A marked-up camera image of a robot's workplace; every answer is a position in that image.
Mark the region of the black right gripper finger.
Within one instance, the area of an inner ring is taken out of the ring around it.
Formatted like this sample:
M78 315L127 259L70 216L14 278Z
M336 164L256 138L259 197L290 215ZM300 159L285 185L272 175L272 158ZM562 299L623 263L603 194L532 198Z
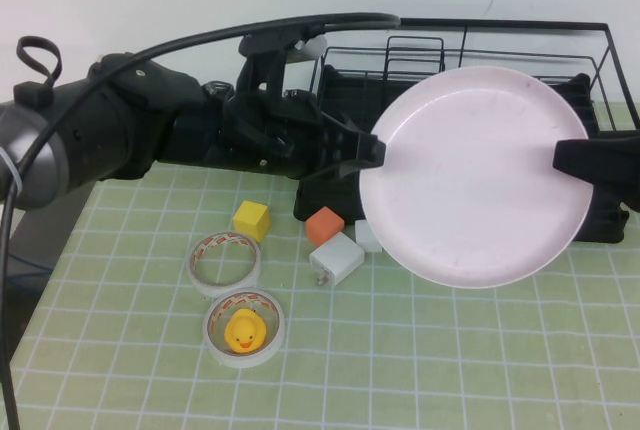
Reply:
M640 192L638 187L596 185L595 189L609 195L633 211L640 210Z
M552 165L594 185L638 185L639 131L611 131L597 138L560 140Z

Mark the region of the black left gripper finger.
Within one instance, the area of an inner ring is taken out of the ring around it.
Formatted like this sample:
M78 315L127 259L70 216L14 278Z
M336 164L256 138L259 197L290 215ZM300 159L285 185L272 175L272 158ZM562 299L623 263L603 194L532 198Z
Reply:
M366 162L342 162L315 170L299 179L301 183L311 181L333 181L371 168Z
M353 133L354 157L356 166L382 166L385 160L386 145L371 133L362 131L353 122L349 123Z

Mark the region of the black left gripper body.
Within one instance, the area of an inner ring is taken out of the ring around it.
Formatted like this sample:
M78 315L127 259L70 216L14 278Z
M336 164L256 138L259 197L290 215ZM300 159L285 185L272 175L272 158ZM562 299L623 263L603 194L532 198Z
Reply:
M311 92L237 94L223 105L222 140L245 169L293 179L354 162L349 125L320 111Z

